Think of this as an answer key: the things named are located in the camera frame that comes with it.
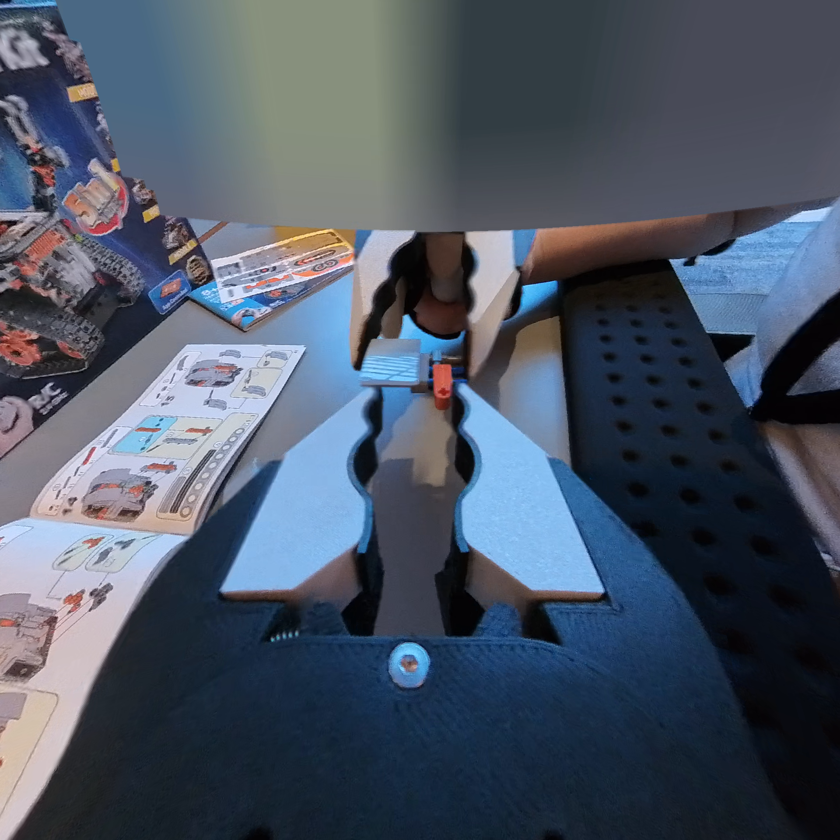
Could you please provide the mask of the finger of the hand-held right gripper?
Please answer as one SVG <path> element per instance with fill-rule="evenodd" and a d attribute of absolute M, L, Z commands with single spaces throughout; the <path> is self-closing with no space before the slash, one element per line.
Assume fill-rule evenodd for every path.
<path fill-rule="evenodd" d="M 361 368 L 371 341 L 397 339 L 403 325 L 406 284 L 392 271 L 392 259 L 416 236 L 414 230 L 373 230 L 357 249 L 353 271 L 350 354 Z"/>
<path fill-rule="evenodd" d="M 465 245 L 474 258 L 474 268 L 465 282 L 464 363 L 470 380 L 487 362 L 518 287 L 514 240 L 511 230 L 465 234 Z"/>

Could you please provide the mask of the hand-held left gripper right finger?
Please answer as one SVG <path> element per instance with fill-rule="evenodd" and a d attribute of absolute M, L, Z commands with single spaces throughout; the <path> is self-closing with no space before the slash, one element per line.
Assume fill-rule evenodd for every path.
<path fill-rule="evenodd" d="M 467 385 L 455 388 L 455 591 L 525 617 L 604 600 L 605 586 L 540 446 Z"/>

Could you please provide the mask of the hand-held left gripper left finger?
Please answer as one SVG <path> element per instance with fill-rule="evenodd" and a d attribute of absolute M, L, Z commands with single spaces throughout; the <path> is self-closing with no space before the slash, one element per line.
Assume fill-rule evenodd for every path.
<path fill-rule="evenodd" d="M 372 632 L 382 560 L 367 486 L 377 468 L 382 391 L 363 389 L 289 449 L 250 515 L 220 595 L 328 602 L 351 632 Z"/>

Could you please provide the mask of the grey motor block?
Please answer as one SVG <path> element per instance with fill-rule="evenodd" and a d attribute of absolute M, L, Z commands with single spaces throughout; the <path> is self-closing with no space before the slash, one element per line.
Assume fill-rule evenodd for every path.
<path fill-rule="evenodd" d="M 402 387 L 414 393 L 428 388 L 429 357 L 420 339 L 374 339 L 359 373 L 361 386 Z"/>

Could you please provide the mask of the orange blue connector assembly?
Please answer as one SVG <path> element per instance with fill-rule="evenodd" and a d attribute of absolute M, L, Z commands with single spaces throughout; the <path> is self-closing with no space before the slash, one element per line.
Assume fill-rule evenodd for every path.
<path fill-rule="evenodd" d="M 429 355 L 426 385 L 438 411 L 449 409 L 455 387 L 467 382 L 467 366 L 462 357 L 441 350 L 435 350 Z"/>

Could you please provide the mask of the grey desk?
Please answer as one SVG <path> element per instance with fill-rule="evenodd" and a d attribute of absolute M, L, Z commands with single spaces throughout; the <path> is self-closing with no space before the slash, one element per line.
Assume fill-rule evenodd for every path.
<path fill-rule="evenodd" d="M 185 344 L 303 344 L 304 358 L 221 490 L 217 505 L 226 502 L 360 391 L 349 353 L 351 287 L 345 276 L 248 332 L 184 303 L 2 459 L 2 523 L 26 518 L 47 480 Z M 472 388 L 550 456 L 568 460 L 558 292 L 555 281 L 523 288 L 518 315 L 502 326 Z M 384 566 L 375 634 L 443 635 L 434 575 L 447 558 L 464 485 L 450 462 L 453 429 L 429 398 L 397 389 L 385 391 L 383 424 L 370 484 Z"/>

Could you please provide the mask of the person's right hand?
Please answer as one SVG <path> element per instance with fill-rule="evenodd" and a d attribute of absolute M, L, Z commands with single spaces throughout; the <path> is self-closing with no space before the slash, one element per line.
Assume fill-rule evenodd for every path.
<path fill-rule="evenodd" d="M 413 310 L 418 328 L 440 339 L 451 340 L 467 329 L 468 313 L 464 302 L 442 302 L 426 289 Z"/>

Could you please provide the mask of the blue cover booklet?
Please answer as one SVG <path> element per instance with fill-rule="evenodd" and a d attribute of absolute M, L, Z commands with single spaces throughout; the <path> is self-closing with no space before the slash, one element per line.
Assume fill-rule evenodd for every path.
<path fill-rule="evenodd" d="M 195 289 L 190 294 L 190 299 L 199 303 L 201 306 L 205 307 L 205 309 L 216 314 L 219 318 L 232 324 L 236 328 L 242 331 L 247 331 L 257 323 L 262 322 L 268 316 L 272 315 L 274 312 L 277 312 L 282 308 L 286 308 L 296 301 L 306 298 L 312 293 L 328 286 L 336 279 L 339 279 L 351 272 L 353 267 L 354 263 L 351 269 L 346 269 L 340 274 L 320 282 L 313 281 L 307 283 L 298 290 L 277 290 L 266 295 L 247 297 L 245 299 L 238 299 L 231 302 L 221 301 L 217 290 L 216 279 L 213 275 L 213 280 Z"/>

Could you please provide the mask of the open instruction booklet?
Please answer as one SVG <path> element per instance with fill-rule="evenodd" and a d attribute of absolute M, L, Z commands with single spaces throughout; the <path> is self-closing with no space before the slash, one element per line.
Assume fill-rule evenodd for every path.
<path fill-rule="evenodd" d="M 188 344 L 109 428 L 2 526 L 1 837 L 64 752 L 115 637 L 305 353 Z"/>

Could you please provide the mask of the robot kit box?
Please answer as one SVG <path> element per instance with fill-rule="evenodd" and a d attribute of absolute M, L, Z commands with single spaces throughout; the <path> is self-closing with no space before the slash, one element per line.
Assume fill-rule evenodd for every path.
<path fill-rule="evenodd" d="M 1 455 L 212 279 L 189 222 L 122 174 L 54 2 L 1 8 Z"/>

